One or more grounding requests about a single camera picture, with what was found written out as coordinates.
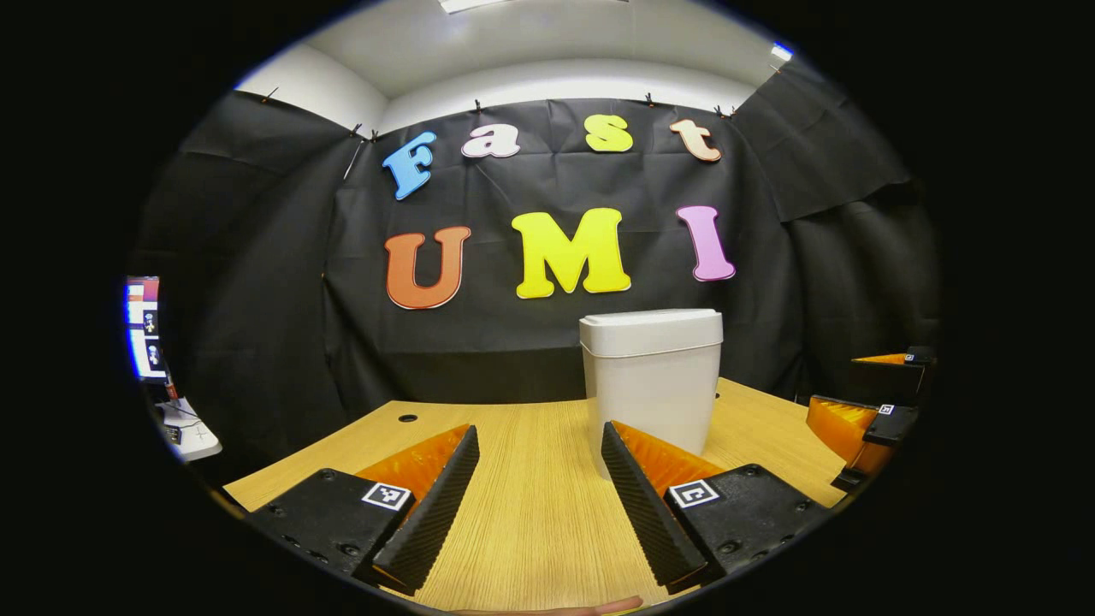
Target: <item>white ceiling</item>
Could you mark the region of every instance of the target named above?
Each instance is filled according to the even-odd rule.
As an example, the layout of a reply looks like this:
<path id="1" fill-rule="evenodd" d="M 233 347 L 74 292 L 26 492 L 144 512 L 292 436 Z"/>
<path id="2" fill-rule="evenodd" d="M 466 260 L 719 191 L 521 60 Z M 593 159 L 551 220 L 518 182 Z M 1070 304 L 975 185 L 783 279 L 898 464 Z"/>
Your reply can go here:
<path id="1" fill-rule="evenodd" d="M 757 86 L 780 66 L 772 36 L 695 0 L 510 0 L 448 14 L 387 0 L 304 40 L 389 98 L 469 72 L 539 60 L 676 65 Z"/>

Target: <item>monitor screen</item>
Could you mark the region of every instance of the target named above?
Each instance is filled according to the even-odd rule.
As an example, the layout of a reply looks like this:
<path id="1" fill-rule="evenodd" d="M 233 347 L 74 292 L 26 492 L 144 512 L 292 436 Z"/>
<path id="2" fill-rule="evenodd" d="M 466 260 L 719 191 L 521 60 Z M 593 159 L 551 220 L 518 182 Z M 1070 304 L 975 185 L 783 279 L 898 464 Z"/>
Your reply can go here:
<path id="1" fill-rule="evenodd" d="M 129 351 L 134 360 L 134 372 L 146 383 L 166 385 L 168 364 L 160 346 L 159 290 L 159 278 L 128 278 L 126 321 L 129 326 Z"/>

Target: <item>foam letter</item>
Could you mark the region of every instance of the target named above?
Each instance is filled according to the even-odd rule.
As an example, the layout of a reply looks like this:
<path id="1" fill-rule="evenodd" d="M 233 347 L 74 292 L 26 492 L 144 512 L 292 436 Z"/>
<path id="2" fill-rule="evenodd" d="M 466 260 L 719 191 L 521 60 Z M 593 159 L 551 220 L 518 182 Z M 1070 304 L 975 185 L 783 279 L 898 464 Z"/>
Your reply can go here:
<path id="1" fill-rule="evenodd" d="M 624 130 L 627 121 L 619 115 L 591 115 L 586 118 L 586 142 L 601 152 L 623 152 L 631 149 L 634 139 Z"/>
<path id="2" fill-rule="evenodd" d="M 485 155 L 507 158 L 521 149 L 517 144 L 517 127 L 511 124 L 480 126 L 472 130 L 471 136 L 475 138 L 460 148 L 460 151 L 468 158 L 483 158 Z"/>
<path id="3" fill-rule="evenodd" d="M 393 235 L 384 242 L 388 248 L 388 297 L 407 311 L 437 307 L 452 299 L 460 290 L 461 270 L 464 268 L 464 240 L 472 234 L 468 226 L 449 226 L 434 233 L 441 244 L 441 275 L 430 287 L 414 281 L 418 246 L 426 241 L 422 233 Z"/>
<path id="4" fill-rule="evenodd" d="M 718 233 L 715 232 L 715 217 L 718 216 L 718 211 L 706 205 L 690 205 L 678 209 L 677 216 L 684 220 L 689 232 L 692 233 L 696 261 L 692 275 L 695 279 L 705 281 L 731 277 L 736 269 L 723 256 L 723 244 L 718 241 Z"/>
<path id="5" fill-rule="evenodd" d="M 623 217 L 611 207 L 586 211 L 574 240 L 545 211 L 522 213 L 512 225 L 525 243 L 525 281 L 517 286 L 521 299 L 548 297 L 555 284 L 548 280 L 548 265 L 566 292 L 578 286 L 581 267 L 589 260 L 589 275 L 583 286 L 589 292 L 609 292 L 631 288 L 631 276 L 623 272 L 616 225 Z"/>
<path id="6" fill-rule="evenodd" d="M 392 152 L 381 163 L 390 168 L 392 175 L 395 176 L 395 200 L 403 200 L 403 197 L 415 191 L 426 183 L 426 179 L 429 179 L 429 171 L 418 168 L 418 165 L 426 166 L 434 162 L 434 152 L 425 146 L 436 140 L 437 135 L 426 130 Z"/>
<path id="7" fill-rule="evenodd" d="M 711 130 L 702 126 L 696 126 L 691 119 L 682 119 L 670 124 L 669 129 L 680 133 L 681 139 L 684 139 L 684 147 L 695 158 L 711 162 L 723 158 L 723 152 L 715 148 L 708 148 L 707 142 L 703 140 L 704 137 L 711 137 Z"/>

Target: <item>white trash can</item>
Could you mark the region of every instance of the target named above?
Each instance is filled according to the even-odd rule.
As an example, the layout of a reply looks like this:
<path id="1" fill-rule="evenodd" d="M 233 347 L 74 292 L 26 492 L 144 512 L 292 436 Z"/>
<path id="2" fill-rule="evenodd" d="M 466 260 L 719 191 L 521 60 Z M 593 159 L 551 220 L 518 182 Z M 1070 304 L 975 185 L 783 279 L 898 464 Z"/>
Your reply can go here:
<path id="1" fill-rule="evenodd" d="M 578 322 L 589 446 L 601 477 L 604 422 L 615 420 L 703 453 L 723 345 L 723 316 L 702 310 L 591 315 Z"/>

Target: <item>black fabric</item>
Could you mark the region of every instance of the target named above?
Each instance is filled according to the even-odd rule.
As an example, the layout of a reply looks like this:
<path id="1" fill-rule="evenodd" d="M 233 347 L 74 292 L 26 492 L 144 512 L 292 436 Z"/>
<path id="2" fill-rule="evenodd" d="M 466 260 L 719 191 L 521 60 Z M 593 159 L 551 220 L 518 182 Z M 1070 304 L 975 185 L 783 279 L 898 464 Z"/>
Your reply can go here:
<path id="1" fill-rule="evenodd" d="M 936 345 L 933 230 L 885 140 L 797 60 L 733 117 L 618 100 L 539 101 L 430 119 L 377 142 L 258 96 L 228 96 L 149 200 L 135 274 L 163 277 L 168 361 L 224 444 L 260 468 L 391 399 L 529 403 L 585 396 L 577 322 L 710 306 L 721 374 L 800 403 L 840 395 L 851 358 Z M 595 152 L 584 119 L 616 114 L 634 146 Z M 723 152 L 698 160 L 668 126 L 693 119 Z M 519 153 L 471 159 L 476 126 L 520 130 Z M 430 179 L 405 199 L 381 161 L 424 130 Z M 353 165 L 344 179 L 350 161 Z M 698 281 L 678 207 L 707 205 L 729 279 Z M 514 217 L 546 211 L 573 235 L 593 207 L 622 212 L 632 288 L 520 299 Z M 387 294 L 391 235 L 419 232 L 416 279 L 439 276 L 436 231 L 466 225 L 446 304 Z M 549 269 L 549 279 L 554 280 Z"/>

